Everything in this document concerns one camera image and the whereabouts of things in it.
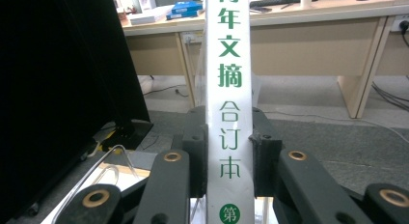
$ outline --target black plastic part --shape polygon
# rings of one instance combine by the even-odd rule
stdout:
[[[311,154],[282,150],[278,173],[303,223],[371,223]]]
[[[112,184],[91,185],[75,195],[61,212],[56,223],[121,223],[123,220],[121,201],[121,191],[116,186]]]
[[[273,201],[274,213],[276,214],[277,220],[280,224],[301,224],[303,223],[302,218],[294,207],[288,206],[283,203],[280,199],[274,198]]]
[[[207,125],[205,107],[198,106],[186,115],[182,149],[190,157],[190,197],[201,198],[207,186]]]
[[[253,108],[253,165],[256,197],[273,197],[277,184],[277,162],[283,141],[264,113]]]
[[[133,223],[189,223],[189,204],[189,154],[163,152],[155,158]]]
[[[408,224],[409,191],[387,183],[370,184],[364,203],[374,223]]]
[[[101,143],[102,150],[108,152],[109,148],[116,145],[123,145],[128,150],[135,150],[152,127],[153,124],[151,123],[139,121],[132,121],[132,127],[125,128],[118,126],[115,133]]]

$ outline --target white cable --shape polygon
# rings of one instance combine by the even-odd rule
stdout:
[[[395,133],[395,134],[396,134],[397,136],[399,136],[404,142],[406,142],[407,144],[409,144],[409,140],[407,140],[405,137],[403,137],[403,135],[400,134],[399,132],[397,132],[396,130],[394,130],[394,129],[390,128],[390,127],[387,127],[387,126],[380,125],[380,124],[375,123],[375,122],[373,122],[373,121],[368,121],[368,120],[364,120],[364,119],[359,119],[359,120],[347,120],[347,119],[337,119],[337,118],[331,118],[331,117],[320,116],[320,115],[288,114],[288,113],[281,112],[281,111],[267,111],[267,112],[264,112],[264,113],[278,113],[278,114],[282,114],[282,115],[299,116],[299,117],[318,117],[318,118],[323,118],[323,119],[327,119],[327,120],[343,121],[343,122],[356,122],[356,121],[358,121],[358,122],[364,122],[364,123],[367,123],[367,124],[370,124],[370,125],[373,125],[373,126],[381,126],[381,127],[384,127],[384,128],[386,128],[386,129],[388,129],[389,131]]]
[[[99,141],[96,141],[96,147],[94,148],[94,151],[91,154],[88,154],[87,158],[91,158],[96,154],[96,151],[98,151],[99,145],[100,145]]]

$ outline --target keyboard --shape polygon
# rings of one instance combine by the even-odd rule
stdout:
[[[300,0],[255,0],[255,1],[250,2],[250,8],[295,4],[295,3],[300,3]]]

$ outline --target book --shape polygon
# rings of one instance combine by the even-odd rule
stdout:
[[[187,11],[184,13],[174,14],[172,12],[166,14],[166,20],[176,19],[176,18],[184,18],[184,17],[196,17],[199,14],[203,13],[204,10],[197,10],[197,11]]]
[[[172,5],[156,7],[152,10],[144,11],[142,14],[130,14],[128,19],[132,25],[154,23],[164,18],[172,7]]]
[[[189,11],[198,11],[202,10],[204,5],[202,1],[185,1],[185,2],[176,2],[172,8],[172,14],[180,14]]]

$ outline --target floor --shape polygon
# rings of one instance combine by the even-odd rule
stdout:
[[[189,98],[185,97],[188,93],[183,76],[153,78],[140,76],[143,92],[148,93],[145,95],[148,110],[186,113],[191,108]],[[337,121],[350,119],[336,77],[256,76],[256,80],[261,85],[257,108],[266,113],[269,119],[370,125],[362,121]],[[406,76],[377,76],[374,81],[390,94],[409,98],[409,79]],[[362,120],[381,126],[409,128],[409,113],[389,104],[373,89],[369,93]]]

